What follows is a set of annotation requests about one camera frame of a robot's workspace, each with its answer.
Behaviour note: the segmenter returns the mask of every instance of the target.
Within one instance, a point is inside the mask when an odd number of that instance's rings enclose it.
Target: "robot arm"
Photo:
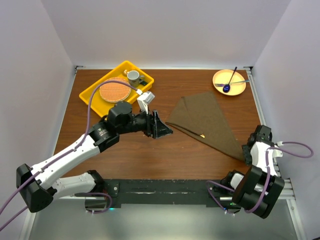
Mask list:
[[[149,113],[148,104],[153,98],[154,95],[151,92],[146,92],[138,98],[138,103],[142,106],[139,114],[132,114],[132,106],[128,102],[118,102],[109,110],[108,116],[104,116],[92,126],[84,142],[77,149],[75,146],[83,139],[83,135],[73,144],[43,162],[32,167],[26,164],[18,167],[16,170],[17,188],[32,175],[41,172],[20,191],[30,212],[38,212],[53,200],[64,196],[101,190],[104,181],[96,171],[88,171],[79,176],[60,177],[86,159],[102,153],[119,142],[120,134],[142,131],[146,136],[154,139],[172,134],[173,131],[162,123],[156,110],[152,114]],[[73,151],[42,170],[50,161],[70,150]]]
[[[264,125],[258,125],[252,133],[246,145],[242,150],[247,165],[251,165],[246,174],[236,170],[229,172],[221,181],[221,184],[234,189],[232,202],[241,206],[245,210],[251,210],[258,202],[263,186],[267,179],[266,151],[270,147],[277,147],[272,142],[271,129]],[[282,152],[277,149],[268,150],[270,180],[267,183],[267,189],[264,197],[253,211],[257,216],[265,219],[274,207],[279,198],[285,181],[277,176],[272,159],[282,157]]]

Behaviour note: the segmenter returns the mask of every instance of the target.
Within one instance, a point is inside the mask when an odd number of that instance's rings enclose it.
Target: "spoon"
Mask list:
[[[231,80],[232,80],[237,68],[238,68],[237,66],[234,68],[232,76],[231,76],[230,81],[228,82],[228,84],[224,85],[224,87],[223,87],[223,92],[224,93],[228,93],[230,91],[230,82],[231,82]]]
[[[241,84],[241,83],[248,83],[250,82],[249,80],[244,80],[244,81],[233,81],[233,82],[230,82],[230,85],[231,84]],[[214,84],[216,87],[223,87],[224,85],[226,85],[225,83],[215,83]]]

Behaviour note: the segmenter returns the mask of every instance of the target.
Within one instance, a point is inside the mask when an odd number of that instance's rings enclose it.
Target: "brown napkin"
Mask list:
[[[244,160],[242,148],[231,131],[213,92],[183,96],[167,123],[230,157]]]

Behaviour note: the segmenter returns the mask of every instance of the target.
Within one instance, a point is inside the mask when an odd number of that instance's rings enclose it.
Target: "mug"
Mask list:
[[[128,71],[126,73],[126,77],[128,78],[130,85],[135,88],[138,87],[145,79],[145,76],[140,75],[136,70]]]

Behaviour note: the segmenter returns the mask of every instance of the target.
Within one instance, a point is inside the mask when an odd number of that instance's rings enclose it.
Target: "wooden table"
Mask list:
[[[85,131],[87,105],[79,93],[110,70],[78,70],[73,84],[55,152],[72,144]],[[165,122],[182,96],[213,91],[221,109],[240,144],[245,144],[260,123],[250,85],[238,96],[225,96],[212,84],[216,70],[145,70],[155,79],[151,91],[156,109]],[[244,70],[238,71],[248,79]],[[139,106],[133,104],[133,113]],[[91,111],[91,125],[100,117]],[[173,129],[174,133],[160,139],[143,136],[142,132],[120,136],[120,142],[72,169],[65,177],[97,170],[106,179],[221,179],[234,169],[245,173],[244,162]]]

